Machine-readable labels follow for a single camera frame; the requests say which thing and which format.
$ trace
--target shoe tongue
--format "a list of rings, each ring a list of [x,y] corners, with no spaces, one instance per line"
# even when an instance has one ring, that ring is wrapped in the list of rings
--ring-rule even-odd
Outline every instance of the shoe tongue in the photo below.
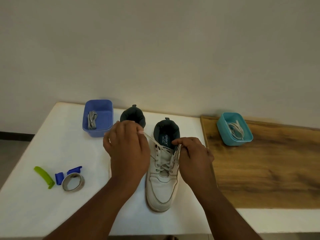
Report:
[[[161,150],[161,153],[160,153],[160,155],[161,155],[161,159],[160,159],[161,160],[161,164],[169,164],[173,153],[174,153],[173,149],[170,149],[170,148],[164,146],[163,150]],[[168,177],[169,176],[169,173],[168,173],[167,170],[161,171],[159,174],[162,177]]]

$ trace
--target hand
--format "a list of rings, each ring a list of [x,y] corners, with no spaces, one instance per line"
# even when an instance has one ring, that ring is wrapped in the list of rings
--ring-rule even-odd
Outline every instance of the hand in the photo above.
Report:
[[[150,163],[150,148],[143,128],[134,121],[117,121],[103,138],[111,158],[111,181],[131,196]]]
[[[214,156],[209,148],[202,145],[196,137],[175,139],[172,144],[182,145],[179,157],[180,174],[196,197],[218,189],[212,166]]]

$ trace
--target white table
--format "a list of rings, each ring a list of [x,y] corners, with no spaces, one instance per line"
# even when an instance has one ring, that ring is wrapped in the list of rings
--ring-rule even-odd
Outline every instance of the white table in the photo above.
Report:
[[[85,204],[109,179],[110,157],[102,138],[82,130],[84,105],[57,103],[35,135],[0,191],[0,238],[43,237]],[[114,109],[114,122],[123,109]],[[200,119],[144,112],[145,132],[152,135],[157,122],[169,117],[184,136],[204,144]],[[59,185],[47,189],[34,166],[54,174],[83,166],[85,186],[64,192]],[[246,221],[262,232],[320,231],[320,210],[238,209]],[[145,177],[120,210],[111,235],[160,235],[210,233],[206,216],[189,186],[179,184],[172,207],[164,213],[151,211],[145,199]]]

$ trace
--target forearm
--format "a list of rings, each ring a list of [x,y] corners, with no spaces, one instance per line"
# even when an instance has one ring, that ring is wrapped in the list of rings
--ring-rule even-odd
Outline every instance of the forearm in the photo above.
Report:
[[[197,198],[204,209],[214,239],[261,240],[217,187]]]
[[[97,194],[44,239],[106,239],[119,210],[129,197],[111,178]]]

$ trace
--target white wall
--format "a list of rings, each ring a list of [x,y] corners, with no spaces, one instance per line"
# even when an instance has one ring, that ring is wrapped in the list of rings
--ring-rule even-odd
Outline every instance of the white wall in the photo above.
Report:
[[[320,128],[320,0],[0,0],[0,29],[0,131],[102,98]]]

